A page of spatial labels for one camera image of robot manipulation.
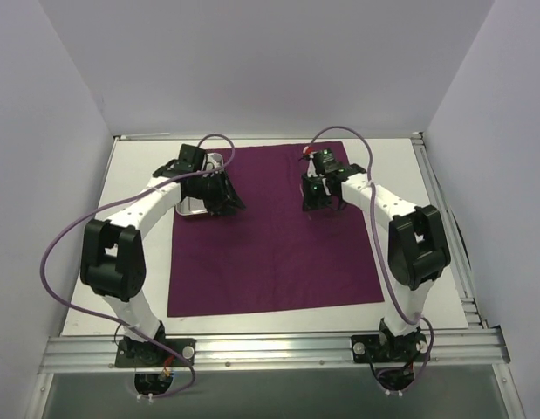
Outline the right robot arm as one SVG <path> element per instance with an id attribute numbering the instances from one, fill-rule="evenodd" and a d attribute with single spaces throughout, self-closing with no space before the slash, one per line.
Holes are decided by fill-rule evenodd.
<path id="1" fill-rule="evenodd" d="M 380 354 L 398 360 L 409 349 L 407 335 L 417 331 L 427 295 L 451 263 L 441 213 L 420 207 L 376 184 L 357 164 L 338 161 L 329 149 L 305 147 L 303 210 L 351 205 L 369 217 L 379 268 L 390 298 L 378 338 Z"/>

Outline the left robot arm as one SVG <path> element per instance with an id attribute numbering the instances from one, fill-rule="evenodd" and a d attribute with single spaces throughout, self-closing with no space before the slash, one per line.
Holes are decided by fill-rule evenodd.
<path id="1" fill-rule="evenodd" d="M 168 211 L 189 199 L 201 201 L 211 216 L 245 210 L 227 172 L 233 159 L 183 144 L 136 197 L 118 202 L 118 211 L 107 219 L 94 218 L 85 226 L 80 280 L 111 307 L 126 338 L 136 342 L 135 356 L 147 366 L 165 359 L 167 345 L 162 322 L 143 292 L 144 238 Z"/>

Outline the steel instrument tray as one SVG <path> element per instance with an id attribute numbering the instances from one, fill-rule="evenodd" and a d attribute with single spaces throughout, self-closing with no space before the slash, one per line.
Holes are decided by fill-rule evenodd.
<path id="1" fill-rule="evenodd" d="M 224 159 L 220 153 L 207 152 L 206 157 L 204 158 L 202 171 L 220 168 L 223 163 Z M 175 207 L 175 212 L 179 216 L 202 216 L 208 214 L 203 201 L 192 197 L 184 198 L 178 203 Z"/>

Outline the purple cloth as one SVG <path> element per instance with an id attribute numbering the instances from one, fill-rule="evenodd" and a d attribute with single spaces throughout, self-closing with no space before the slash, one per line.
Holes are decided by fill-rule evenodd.
<path id="1" fill-rule="evenodd" d="M 266 313 L 379 303 L 362 212 L 302 209 L 303 146 L 238 148 L 228 173 L 245 209 L 175 215 L 167 313 Z"/>

